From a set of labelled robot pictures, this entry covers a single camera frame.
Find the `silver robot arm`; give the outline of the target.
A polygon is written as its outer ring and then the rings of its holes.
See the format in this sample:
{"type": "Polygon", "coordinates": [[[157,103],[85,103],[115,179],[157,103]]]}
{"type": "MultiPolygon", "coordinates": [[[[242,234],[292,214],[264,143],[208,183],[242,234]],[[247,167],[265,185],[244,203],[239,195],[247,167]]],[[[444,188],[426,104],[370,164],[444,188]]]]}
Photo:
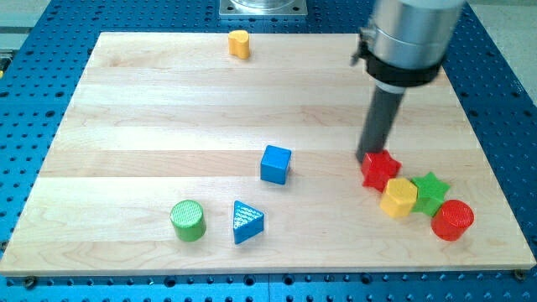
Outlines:
{"type": "Polygon", "coordinates": [[[358,32],[350,65],[365,62],[375,80],[356,157],[383,150],[404,93],[432,82],[446,58],[464,0],[377,0],[358,32]]]}

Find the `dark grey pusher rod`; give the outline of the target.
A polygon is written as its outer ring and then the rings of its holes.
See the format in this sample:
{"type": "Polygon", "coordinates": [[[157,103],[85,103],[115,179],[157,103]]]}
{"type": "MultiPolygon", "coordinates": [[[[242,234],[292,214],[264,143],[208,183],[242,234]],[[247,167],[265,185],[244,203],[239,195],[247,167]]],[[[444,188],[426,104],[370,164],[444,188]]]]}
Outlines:
{"type": "Polygon", "coordinates": [[[405,89],[399,86],[376,85],[363,125],[356,157],[359,163],[366,153],[379,153],[386,144],[405,89]]]}

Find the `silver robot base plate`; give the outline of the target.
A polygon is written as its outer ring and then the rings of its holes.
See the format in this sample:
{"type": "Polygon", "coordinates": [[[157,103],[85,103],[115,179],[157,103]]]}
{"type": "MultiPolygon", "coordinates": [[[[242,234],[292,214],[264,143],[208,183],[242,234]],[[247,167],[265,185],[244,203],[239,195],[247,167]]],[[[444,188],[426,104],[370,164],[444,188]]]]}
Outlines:
{"type": "Polygon", "coordinates": [[[305,16],[306,0],[220,0],[220,16],[305,16]]]}

